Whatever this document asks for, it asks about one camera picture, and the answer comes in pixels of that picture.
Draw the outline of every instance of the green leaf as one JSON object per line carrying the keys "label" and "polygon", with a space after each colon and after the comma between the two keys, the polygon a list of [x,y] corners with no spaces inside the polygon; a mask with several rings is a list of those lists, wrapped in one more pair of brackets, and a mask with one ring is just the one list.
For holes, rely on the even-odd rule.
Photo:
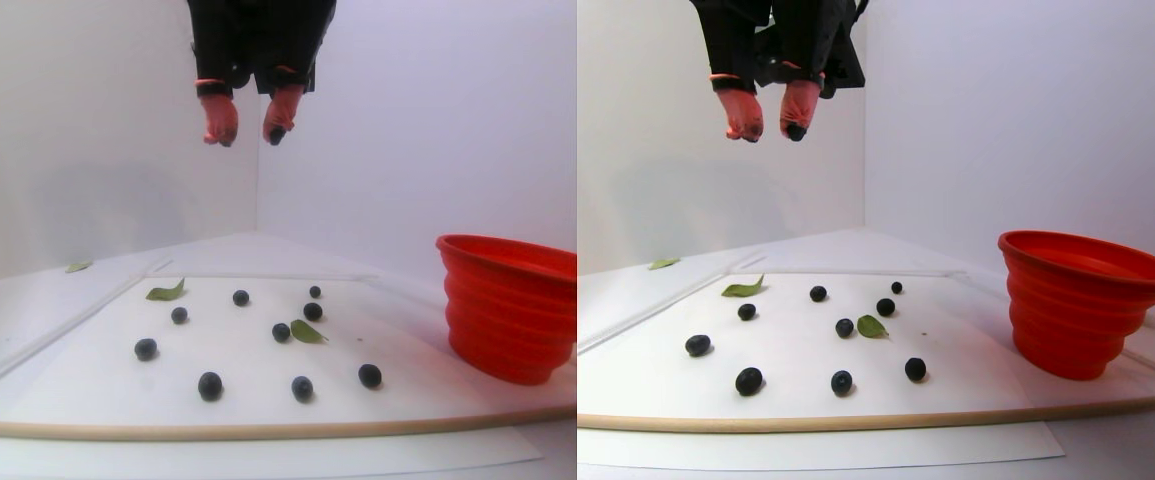
{"label": "green leaf", "polygon": [[884,329],[884,324],[870,315],[862,315],[860,318],[857,318],[857,333],[865,338],[888,337],[888,330]]}
{"label": "green leaf", "polygon": [[75,271],[88,269],[92,264],[94,264],[92,261],[82,261],[79,262],[77,264],[70,264],[68,268],[66,268],[66,273],[75,273]]}
{"label": "green leaf", "polygon": [[759,282],[754,285],[742,285],[740,283],[735,283],[728,285],[724,288],[723,297],[752,297],[752,294],[759,293],[759,288],[763,286],[763,275],[759,275]]}
{"label": "green leaf", "polygon": [[315,329],[303,320],[293,320],[293,338],[297,338],[303,343],[320,343],[320,340],[329,340],[329,338],[323,335],[315,332]]}
{"label": "green leaf", "polygon": [[649,265],[649,270],[664,269],[666,267],[678,264],[678,262],[679,262],[678,258],[665,258],[665,260],[654,261],[653,265]]}
{"label": "green leaf", "polygon": [[158,300],[158,301],[173,301],[178,300],[181,295],[181,291],[185,288],[185,279],[178,282],[178,285],[172,288],[151,288],[151,293],[146,294],[146,300]]}

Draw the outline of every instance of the wooden edge strip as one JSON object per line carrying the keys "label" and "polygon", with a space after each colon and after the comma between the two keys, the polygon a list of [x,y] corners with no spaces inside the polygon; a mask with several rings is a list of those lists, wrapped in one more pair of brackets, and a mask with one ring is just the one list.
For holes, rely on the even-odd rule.
{"label": "wooden edge strip", "polygon": [[1125,415],[1125,413],[1154,410],[1155,396],[1124,399],[1124,402],[1066,404],[1066,406],[1057,407],[912,413],[911,415],[810,417],[808,419],[663,419],[663,417],[578,415],[578,428],[690,434],[851,432],[1074,420],[1088,419],[1088,417]]}
{"label": "wooden edge strip", "polygon": [[576,404],[493,415],[450,419],[292,425],[54,425],[0,421],[7,438],[83,440],[84,442],[219,442],[219,440],[357,438],[501,428],[572,419]]}

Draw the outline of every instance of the white backdrop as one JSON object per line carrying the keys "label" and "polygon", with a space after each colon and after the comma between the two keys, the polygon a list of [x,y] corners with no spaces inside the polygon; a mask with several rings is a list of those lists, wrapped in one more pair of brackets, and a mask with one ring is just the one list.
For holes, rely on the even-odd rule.
{"label": "white backdrop", "polygon": [[340,1],[316,91],[261,147],[262,232],[432,287],[440,234],[574,250],[572,5]]}
{"label": "white backdrop", "polygon": [[1155,255],[1155,3],[877,1],[866,15],[870,227],[999,273],[1011,228]]}
{"label": "white backdrop", "polygon": [[184,1],[0,0],[0,278],[256,226],[256,97],[203,145],[189,45]]}
{"label": "white backdrop", "polygon": [[[854,42],[865,60],[863,20]],[[820,102],[804,141],[729,141],[701,24],[678,0],[578,1],[581,273],[860,227],[864,97]]]}

